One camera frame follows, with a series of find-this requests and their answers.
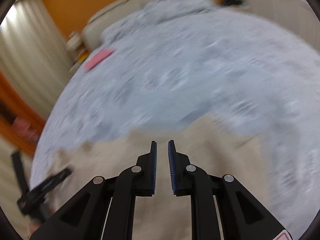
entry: round metal rivet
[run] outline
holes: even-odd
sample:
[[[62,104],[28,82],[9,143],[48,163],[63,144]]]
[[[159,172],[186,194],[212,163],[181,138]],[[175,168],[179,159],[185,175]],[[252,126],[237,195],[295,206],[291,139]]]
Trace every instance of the round metal rivet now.
[[[226,176],[224,176],[224,180],[227,182],[233,182],[235,178],[232,175],[227,174]]]
[[[103,177],[98,176],[93,179],[94,184],[101,184],[102,182],[103,182]]]
[[[131,168],[131,171],[132,171],[132,172],[140,172],[140,171],[141,171],[141,167],[140,167],[140,166],[133,166],[133,167]]]
[[[193,166],[193,165],[188,165],[188,166],[186,167],[186,169],[187,169],[187,171],[195,171],[195,170],[196,170],[196,167]]]

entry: red and white label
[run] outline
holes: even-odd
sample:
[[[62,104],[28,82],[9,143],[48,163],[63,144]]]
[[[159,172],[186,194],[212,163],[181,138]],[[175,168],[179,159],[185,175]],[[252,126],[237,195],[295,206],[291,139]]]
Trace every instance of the red and white label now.
[[[279,235],[276,236],[273,240],[292,240],[287,230],[283,230]]]

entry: cream headboard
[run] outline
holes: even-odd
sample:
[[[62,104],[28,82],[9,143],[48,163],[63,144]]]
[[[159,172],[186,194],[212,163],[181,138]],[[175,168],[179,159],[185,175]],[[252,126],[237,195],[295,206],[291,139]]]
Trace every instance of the cream headboard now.
[[[84,43],[90,51],[100,46],[101,33],[111,24],[142,9],[153,0],[118,0],[93,15],[82,31]]]

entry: red cloth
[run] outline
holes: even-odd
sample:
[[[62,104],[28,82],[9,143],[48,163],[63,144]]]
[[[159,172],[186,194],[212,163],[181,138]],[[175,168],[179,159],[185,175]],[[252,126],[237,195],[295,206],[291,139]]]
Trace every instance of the red cloth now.
[[[90,70],[94,68],[96,65],[98,65],[102,60],[109,57],[112,52],[114,52],[114,49],[104,49],[100,52],[98,52],[96,55],[90,59],[87,64],[85,65],[86,70]]]

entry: white and blue bedding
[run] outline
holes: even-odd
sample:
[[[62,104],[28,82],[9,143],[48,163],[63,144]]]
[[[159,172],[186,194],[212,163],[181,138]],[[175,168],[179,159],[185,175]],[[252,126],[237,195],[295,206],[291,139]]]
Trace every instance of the white and blue bedding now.
[[[108,27],[116,51],[69,82],[40,138],[31,187],[59,148],[124,137],[133,126],[181,130],[212,113],[237,135],[261,135],[268,209],[298,239],[320,208],[320,56],[266,20],[164,0]]]

